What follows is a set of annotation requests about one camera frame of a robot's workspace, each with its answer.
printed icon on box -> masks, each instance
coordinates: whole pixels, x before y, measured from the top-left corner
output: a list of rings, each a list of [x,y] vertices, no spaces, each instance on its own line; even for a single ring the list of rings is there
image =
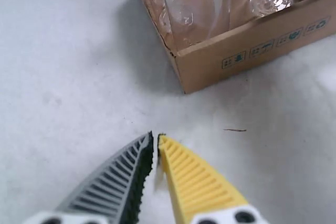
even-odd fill
[[[249,57],[253,58],[258,55],[264,54],[273,48],[274,40],[267,41],[258,46],[252,47],[250,50]]]
[[[226,68],[226,67],[230,66],[231,63],[232,63],[232,60],[231,60],[231,59],[226,59],[226,60],[224,61],[224,67]]]
[[[243,55],[242,54],[238,54],[236,57],[235,57],[235,62],[240,62],[243,60]]]
[[[246,58],[246,51],[239,52],[222,61],[222,69],[231,67],[237,63],[244,61]]]
[[[286,33],[284,35],[281,35],[278,38],[277,47],[280,47],[286,44],[287,42],[298,39],[301,36],[302,31],[303,31],[303,27],[296,29],[294,31],[290,31],[289,33]]]
[[[315,21],[314,23],[309,24],[306,27],[306,30],[304,32],[304,36],[313,33],[314,31],[317,31],[321,28],[325,28],[328,21],[330,20],[330,16],[323,18],[323,19],[319,19],[318,21]]]

gray gripper finger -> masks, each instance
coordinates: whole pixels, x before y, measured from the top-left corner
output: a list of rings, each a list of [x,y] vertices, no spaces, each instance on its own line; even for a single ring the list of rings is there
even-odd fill
[[[57,208],[104,215],[110,223],[138,221],[142,189],[152,169],[152,132],[137,138],[89,175]]]

white surface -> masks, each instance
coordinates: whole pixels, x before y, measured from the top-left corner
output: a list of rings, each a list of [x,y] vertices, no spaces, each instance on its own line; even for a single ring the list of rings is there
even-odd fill
[[[334,223],[336,36],[183,95],[140,0],[0,7],[0,223],[54,209],[148,130],[205,158],[270,223]],[[148,186],[141,223],[173,223],[169,204],[164,183]]]

cardboard box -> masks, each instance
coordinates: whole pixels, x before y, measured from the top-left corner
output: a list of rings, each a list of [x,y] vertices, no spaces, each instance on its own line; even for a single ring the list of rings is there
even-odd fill
[[[336,0],[302,0],[253,19],[247,0],[232,0],[231,30],[174,50],[158,29],[157,11],[143,0],[185,93],[200,90],[336,32]]]

ridged grip surface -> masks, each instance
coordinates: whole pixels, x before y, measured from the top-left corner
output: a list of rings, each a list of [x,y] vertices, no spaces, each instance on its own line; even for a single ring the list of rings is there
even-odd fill
[[[137,223],[152,160],[153,136],[149,132],[105,161],[57,210],[104,215],[110,223]]]
[[[189,224],[195,214],[247,204],[221,174],[180,143],[160,135],[159,152],[177,224]]]

